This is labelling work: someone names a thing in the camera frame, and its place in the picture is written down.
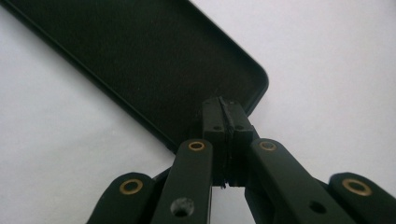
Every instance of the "white background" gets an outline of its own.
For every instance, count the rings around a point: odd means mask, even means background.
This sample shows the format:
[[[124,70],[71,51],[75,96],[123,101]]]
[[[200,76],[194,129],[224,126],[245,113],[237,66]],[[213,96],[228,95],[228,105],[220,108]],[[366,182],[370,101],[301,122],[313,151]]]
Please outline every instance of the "white background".
[[[250,116],[324,182],[353,172],[396,195],[396,2],[194,0],[270,78]],[[174,156],[0,7],[0,223],[84,223],[110,182]],[[214,189],[212,223],[253,223]]]

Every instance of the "phone back cover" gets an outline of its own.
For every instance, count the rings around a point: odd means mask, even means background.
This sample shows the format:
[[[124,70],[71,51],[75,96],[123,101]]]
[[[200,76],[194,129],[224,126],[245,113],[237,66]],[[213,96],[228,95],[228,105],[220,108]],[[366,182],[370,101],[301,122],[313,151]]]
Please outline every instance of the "phone back cover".
[[[262,68],[189,1],[1,1],[174,151],[202,101],[223,96],[249,114],[268,87]]]

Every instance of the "brass rivet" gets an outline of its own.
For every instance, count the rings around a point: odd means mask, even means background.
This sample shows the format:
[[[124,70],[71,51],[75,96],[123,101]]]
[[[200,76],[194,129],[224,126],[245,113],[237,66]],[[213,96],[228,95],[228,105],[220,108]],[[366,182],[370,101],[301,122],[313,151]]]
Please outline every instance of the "brass rivet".
[[[260,142],[260,147],[267,151],[274,151],[276,149],[276,145],[271,142]]]
[[[127,185],[135,184],[135,187],[129,189]],[[120,192],[125,195],[136,194],[143,188],[143,182],[139,179],[129,179],[120,185]]]
[[[192,151],[201,151],[205,148],[205,144],[202,142],[191,142],[189,143],[189,149]]]
[[[353,184],[360,187],[361,189],[356,189],[356,187],[353,187]],[[357,179],[352,179],[352,178],[344,179],[343,186],[352,193],[356,193],[360,196],[369,196],[373,194],[369,186],[367,186],[366,184],[364,184],[363,182]]]

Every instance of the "screw hole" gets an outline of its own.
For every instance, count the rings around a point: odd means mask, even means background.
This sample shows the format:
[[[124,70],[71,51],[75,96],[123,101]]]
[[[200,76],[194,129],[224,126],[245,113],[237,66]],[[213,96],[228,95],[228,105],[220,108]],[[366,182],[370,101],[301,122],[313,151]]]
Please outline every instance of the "screw hole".
[[[205,148],[204,143],[202,142],[191,142],[189,143],[189,149],[193,151],[200,151]]]
[[[326,213],[326,208],[318,202],[311,202],[309,204],[309,208],[312,209],[312,211],[319,213],[319,214],[325,214]]]
[[[369,196],[373,193],[369,186],[357,179],[344,179],[343,186],[350,192],[358,194],[360,196]]]
[[[189,217],[194,212],[194,201],[188,198],[178,198],[172,202],[171,212],[175,217]]]
[[[120,192],[125,195],[136,194],[143,188],[143,182],[138,179],[130,179],[124,181],[120,185]]]
[[[276,149],[276,145],[270,142],[260,142],[260,147],[267,151],[274,151]]]

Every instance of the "black phone case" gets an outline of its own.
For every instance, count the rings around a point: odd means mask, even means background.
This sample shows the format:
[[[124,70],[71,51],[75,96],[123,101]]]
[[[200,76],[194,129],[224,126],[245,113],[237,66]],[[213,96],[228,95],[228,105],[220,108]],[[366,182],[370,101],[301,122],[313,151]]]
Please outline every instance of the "black phone case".
[[[249,114],[263,69],[186,0],[0,0],[176,151],[201,103]]]

